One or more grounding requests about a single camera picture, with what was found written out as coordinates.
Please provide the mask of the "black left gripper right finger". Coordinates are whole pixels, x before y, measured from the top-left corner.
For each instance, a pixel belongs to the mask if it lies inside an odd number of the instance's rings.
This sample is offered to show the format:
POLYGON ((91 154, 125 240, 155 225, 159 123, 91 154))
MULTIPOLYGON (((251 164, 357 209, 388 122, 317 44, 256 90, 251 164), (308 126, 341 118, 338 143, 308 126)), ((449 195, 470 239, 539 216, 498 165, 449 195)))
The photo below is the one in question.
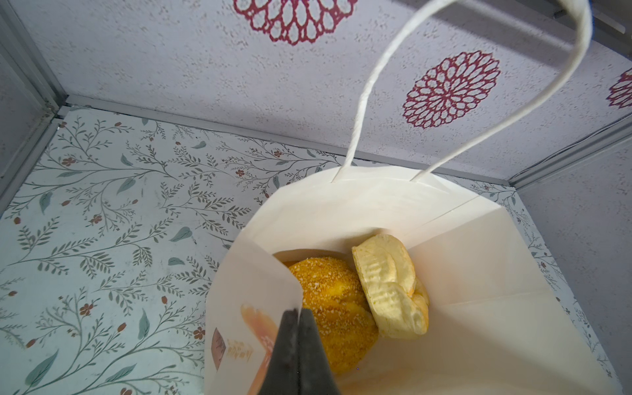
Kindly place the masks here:
POLYGON ((302 309, 298 327, 298 389, 301 395, 340 395, 319 337, 315 317, 302 309))

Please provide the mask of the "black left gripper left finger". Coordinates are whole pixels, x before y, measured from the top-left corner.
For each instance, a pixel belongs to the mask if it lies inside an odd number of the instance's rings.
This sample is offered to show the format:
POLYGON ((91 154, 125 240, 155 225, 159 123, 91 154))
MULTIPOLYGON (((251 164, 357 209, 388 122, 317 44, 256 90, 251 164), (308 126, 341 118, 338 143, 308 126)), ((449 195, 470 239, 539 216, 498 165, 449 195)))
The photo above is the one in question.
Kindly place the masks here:
POLYGON ((298 329, 299 311, 286 310, 259 395, 299 394, 298 329))

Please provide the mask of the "round crusty yellow bread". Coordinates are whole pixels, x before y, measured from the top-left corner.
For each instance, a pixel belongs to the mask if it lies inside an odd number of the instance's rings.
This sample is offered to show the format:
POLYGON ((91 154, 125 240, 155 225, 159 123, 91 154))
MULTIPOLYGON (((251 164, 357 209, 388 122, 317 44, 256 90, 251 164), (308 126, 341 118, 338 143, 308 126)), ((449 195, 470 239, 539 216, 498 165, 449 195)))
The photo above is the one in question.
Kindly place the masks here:
POLYGON ((289 266, 303 289, 302 307, 312 311, 330 369, 354 370, 379 339, 357 274, 337 258, 307 258, 289 266))

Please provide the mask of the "knotted golden bun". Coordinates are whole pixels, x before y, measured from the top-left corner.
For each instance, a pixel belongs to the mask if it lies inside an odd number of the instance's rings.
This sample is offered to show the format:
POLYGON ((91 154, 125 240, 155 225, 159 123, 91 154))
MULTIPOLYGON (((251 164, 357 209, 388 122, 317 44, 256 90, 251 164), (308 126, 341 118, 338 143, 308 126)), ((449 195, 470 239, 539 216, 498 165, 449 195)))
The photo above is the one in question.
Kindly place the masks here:
POLYGON ((353 247, 352 257, 380 334, 406 340, 425 335, 430 298, 404 244, 375 235, 353 247))

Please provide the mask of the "printed white paper bag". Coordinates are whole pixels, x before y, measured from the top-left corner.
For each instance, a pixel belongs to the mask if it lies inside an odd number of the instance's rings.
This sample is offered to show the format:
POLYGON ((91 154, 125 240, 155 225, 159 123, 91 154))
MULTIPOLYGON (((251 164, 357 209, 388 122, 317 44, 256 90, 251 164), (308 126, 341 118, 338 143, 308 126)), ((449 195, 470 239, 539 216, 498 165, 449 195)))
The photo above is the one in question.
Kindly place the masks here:
POLYGON ((206 394, 617 394, 508 212, 434 168, 342 166, 278 189, 207 294, 206 394))

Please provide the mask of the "grey wall shelf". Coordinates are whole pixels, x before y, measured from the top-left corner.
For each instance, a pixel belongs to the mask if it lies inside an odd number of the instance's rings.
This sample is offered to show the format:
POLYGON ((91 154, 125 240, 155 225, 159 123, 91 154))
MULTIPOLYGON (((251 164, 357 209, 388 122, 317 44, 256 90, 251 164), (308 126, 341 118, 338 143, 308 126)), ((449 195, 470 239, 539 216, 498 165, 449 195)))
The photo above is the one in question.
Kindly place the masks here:
MULTIPOLYGON (((572 18, 559 1, 518 0, 518 3, 574 29, 572 18)), ((592 12, 592 39, 631 59, 631 1, 589 1, 592 12)))

